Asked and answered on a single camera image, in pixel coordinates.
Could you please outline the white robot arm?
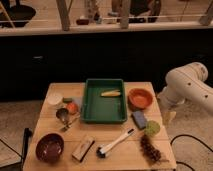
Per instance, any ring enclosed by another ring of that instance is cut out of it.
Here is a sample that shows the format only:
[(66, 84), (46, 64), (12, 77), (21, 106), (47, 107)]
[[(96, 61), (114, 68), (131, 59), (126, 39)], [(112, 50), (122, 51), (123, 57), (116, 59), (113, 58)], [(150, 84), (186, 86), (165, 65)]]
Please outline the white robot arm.
[(173, 108), (185, 100), (194, 102), (213, 115), (213, 88), (205, 84), (207, 78), (207, 67), (200, 62), (174, 68), (166, 74), (166, 86), (157, 95), (165, 126), (176, 116)]

